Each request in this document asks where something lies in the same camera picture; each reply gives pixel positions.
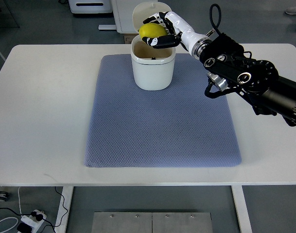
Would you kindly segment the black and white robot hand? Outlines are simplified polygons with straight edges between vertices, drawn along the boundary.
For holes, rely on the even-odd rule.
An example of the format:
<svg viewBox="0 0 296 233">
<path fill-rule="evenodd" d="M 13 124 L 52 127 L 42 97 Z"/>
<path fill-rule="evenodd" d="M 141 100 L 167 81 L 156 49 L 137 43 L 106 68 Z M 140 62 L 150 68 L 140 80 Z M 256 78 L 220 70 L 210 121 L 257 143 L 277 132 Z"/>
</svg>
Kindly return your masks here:
<svg viewBox="0 0 296 233">
<path fill-rule="evenodd" d="M 199 59 L 200 53 L 211 42 L 207 35 L 196 33 L 184 19 L 172 11 L 155 13 L 143 21 L 143 25 L 147 23 L 160 24 L 168 33 L 156 38 L 141 38 L 154 49 L 167 49 L 181 45 L 190 55 Z"/>
</svg>

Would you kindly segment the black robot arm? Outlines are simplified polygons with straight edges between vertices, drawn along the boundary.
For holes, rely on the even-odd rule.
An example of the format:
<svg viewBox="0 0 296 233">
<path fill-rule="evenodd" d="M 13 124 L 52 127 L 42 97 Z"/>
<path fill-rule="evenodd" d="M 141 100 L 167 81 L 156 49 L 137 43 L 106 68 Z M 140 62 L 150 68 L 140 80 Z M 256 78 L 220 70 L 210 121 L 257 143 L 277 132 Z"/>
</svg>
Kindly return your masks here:
<svg viewBox="0 0 296 233">
<path fill-rule="evenodd" d="M 219 31 L 213 16 L 209 18 L 218 36 L 197 50 L 208 71 L 205 96 L 237 93 L 256 115 L 280 114 L 289 126 L 296 126 L 296 82 L 280 76 L 270 61 L 253 59 L 251 52 Z"/>
</svg>

